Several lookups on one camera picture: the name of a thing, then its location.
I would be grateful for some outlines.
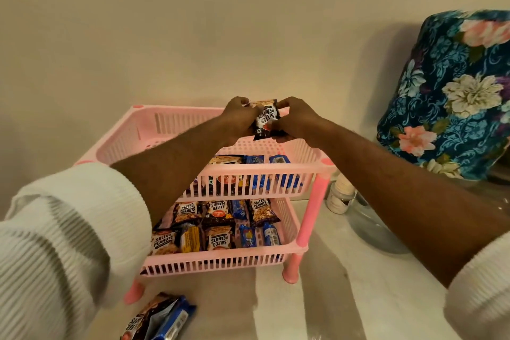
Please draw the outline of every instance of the beige wall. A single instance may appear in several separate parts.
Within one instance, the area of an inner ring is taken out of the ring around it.
[[[306,98],[373,135],[428,15],[508,0],[0,0],[0,203],[134,103]]]

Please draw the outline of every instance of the person's right hand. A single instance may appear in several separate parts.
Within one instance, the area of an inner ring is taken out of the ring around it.
[[[306,143],[315,147],[314,135],[326,121],[300,98],[289,97],[278,101],[277,108],[289,107],[289,114],[271,123],[271,129],[283,130],[283,137],[273,137],[277,143],[285,143],[295,138],[304,138]]]

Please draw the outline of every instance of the blue floral cover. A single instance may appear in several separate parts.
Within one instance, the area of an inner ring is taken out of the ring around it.
[[[484,179],[510,139],[510,11],[429,16],[377,139],[429,171]]]

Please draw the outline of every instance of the ribbed sleeve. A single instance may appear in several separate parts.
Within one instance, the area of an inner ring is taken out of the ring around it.
[[[510,339],[510,233],[486,246],[457,274],[444,314],[464,340]]]
[[[128,291],[150,250],[150,216],[118,171],[87,163],[37,180],[0,224],[2,338],[81,338]]]

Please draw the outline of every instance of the top basket tier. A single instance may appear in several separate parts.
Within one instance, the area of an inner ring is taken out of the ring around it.
[[[112,164],[163,143],[222,111],[222,108],[135,105],[78,163]],[[310,148],[302,139],[278,144],[270,138],[253,141],[253,137],[243,137],[217,154],[264,155],[265,163],[207,165],[178,201],[297,196],[307,191],[314,174],[335,170],[321,150]],[[291,163],[269,164],[269,157],[277,154],[288,156]]]

